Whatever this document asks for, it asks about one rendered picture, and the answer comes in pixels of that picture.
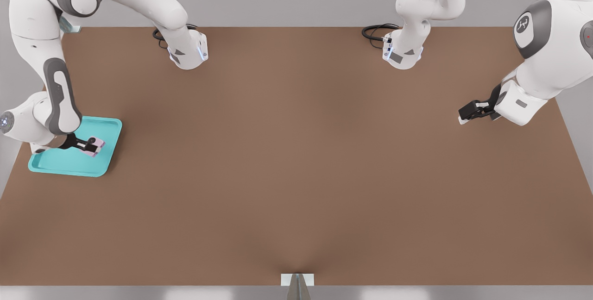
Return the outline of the pale lilac phone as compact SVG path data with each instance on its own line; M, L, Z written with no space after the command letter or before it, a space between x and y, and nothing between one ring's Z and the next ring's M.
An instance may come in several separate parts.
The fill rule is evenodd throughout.
M97 156L102 147L105 145L104 140L102 139L98 139L95 136L91 136L89 138L89 140L87 140L87 143L84 147L83 152L89 156L91 156L92 158L94 158L95 156Z

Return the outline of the pale blue-green tray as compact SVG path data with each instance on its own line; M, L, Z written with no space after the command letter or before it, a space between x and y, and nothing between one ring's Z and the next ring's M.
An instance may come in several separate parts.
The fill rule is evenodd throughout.
M100 177L108 170L121 128L119 119L83 116L80 127L75 131L76 137L87 140L95 136L105 142L95 157L76 148L48 150L32 155L28 169L35 173Z

